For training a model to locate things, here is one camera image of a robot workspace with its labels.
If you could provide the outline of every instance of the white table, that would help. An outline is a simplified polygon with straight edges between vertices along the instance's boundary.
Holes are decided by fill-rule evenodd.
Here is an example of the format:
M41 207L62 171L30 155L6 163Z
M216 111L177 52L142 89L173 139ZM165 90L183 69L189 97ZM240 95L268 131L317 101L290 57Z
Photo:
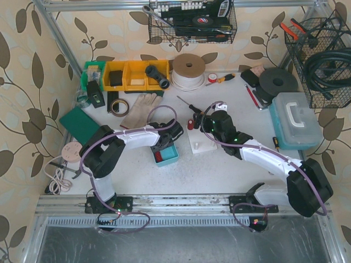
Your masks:
M181 96L195 107L205 110L211 103L223 100L228 104L228 114L233 119L237 130L252 135L263 145L274 148L272 137L274 129L268 110L259 111L250 98L245 82L239 74L231 81L203 87L193 93L184 93L170 87L163 96L162 105L172 106L178 114L178 122L186 129L187 121L193 112L188 106L176 98ZM139 94L125 94L130 106ZM121 129L123 118L107 114L106 106L94 108L90 105L85 109L99 125L107 124L111 129ZM159 109L152 121L167 123L173 118L169 109ZM179 152L179 161L164 167L156 166L149 147L123 152L116 168L112 172L112 182L118 195L128 194L191 194L191 193L244 193L258 182L278 182L277 177L263 168L241 161L227 155L218 145L211 152L194 155L191 151L187 132L175 142ZM281 151L282 154L299 158L298 151ZM68 167L78 169L78 164ZM74 173L67 171L65 178L71 180ZM86 174L71 180L73 187L62 195L82 195L92 188Z

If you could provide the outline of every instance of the wallpaper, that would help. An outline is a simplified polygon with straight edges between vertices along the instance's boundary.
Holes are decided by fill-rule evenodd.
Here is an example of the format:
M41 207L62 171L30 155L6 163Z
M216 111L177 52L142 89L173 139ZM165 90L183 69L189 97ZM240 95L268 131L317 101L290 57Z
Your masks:
M20 262L38 197L42 167L63 139L58 119L78 87L43 19L27 0L0 10L0 262Z
M141 11L63 12L55 17L81 65L91 60L173 60L193 53L205 60L206 70L221 71L277 65L286 50L279 23L303 14L301 7L238 8L233 44L149 39L148 16Z
M351 26L351 1L330 1ZM351 106L340 109L317 109L315 114L323 131L322 143L306 152L317 160L333 190L333 214L343 239L344 251L351 259Z

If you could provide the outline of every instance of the white power cord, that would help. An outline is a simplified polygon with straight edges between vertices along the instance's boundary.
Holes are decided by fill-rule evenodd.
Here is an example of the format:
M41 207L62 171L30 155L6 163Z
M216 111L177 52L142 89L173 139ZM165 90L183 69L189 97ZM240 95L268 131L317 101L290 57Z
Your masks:
M62 157L62 155L59 155L59 156L57 156L57 157L51 159L49 162L47 162L47 163L45 164L44 169L43 169L45 175L46 175L47 177L50 177L50 178L52 179L52 181L51 181L50 184L49 184L49 190L50 190L50 192L51 192L52 194L54 194L54 195L59 195L61 191L63 191L63 192L69 191L70 188L71 188L72 185L73 185L72 182L71 182L70 180L64 179L64 171L63 171L63 169L61 169L61 168L57 168L57 169L55 170L55 175L54 175L54 176L49 175L49 174L45 171L46 166L47 166L50 162L52 162L52 161L54 161L54 160L56 160L56 159L59 159L59 158L61 158L61 157Z
M177 74L175 70L173 70L171 77L173 86L183 92L194 92L201 88L205 82L206 78L204 73L196 78L187 78Z

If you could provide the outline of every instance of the beige glove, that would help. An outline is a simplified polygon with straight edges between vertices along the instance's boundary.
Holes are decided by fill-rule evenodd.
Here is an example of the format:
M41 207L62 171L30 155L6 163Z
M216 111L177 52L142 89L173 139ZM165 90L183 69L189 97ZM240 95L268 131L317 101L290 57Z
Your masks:
M140 94L120 126L126 129L144 127L150 111L158 106L161 100L162 97L156 93Z

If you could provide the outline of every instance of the black wire basket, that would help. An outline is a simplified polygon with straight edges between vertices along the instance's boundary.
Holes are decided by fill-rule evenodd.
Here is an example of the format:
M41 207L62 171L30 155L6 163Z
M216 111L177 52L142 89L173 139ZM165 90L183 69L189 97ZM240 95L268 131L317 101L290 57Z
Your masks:
M152 10L164 5L168 10L178 9L180 10L179 13L184 13L184 15L181 19L179 17L171 18L165 17L168 12L162 12L162 18L173 25L172 27L149 15L150 39L148 43L159 44L166 42L175 46L177 51L180 51L188 43L233 43L237 31L233 1L227 15L221 18L206 15L205 9L182 10L182 3L184 4L185 2L150 2ZM209 27L197 27L192 22L194 18L197 18L199 21L211 20L213 23L212 25L209 24Z
M304 64L309 57L325 50L340 50L346 47L343 37L339 37L338 28L349 31L349 27L341 19L335 10L329 18L311 18L300 23L307 32L303 34L298 28L291 26L290 30L298 36L294 40L287 32L285 44L295 65L296 71L302 83L310 108L343 108L351 102L351 82L343 88L331 90L328 86L321 86L322 89L329 89L320 92L311 88L309 76L305 74ZM326 62L315 74L325 82L333 82L351 78L351 64L344 62Z

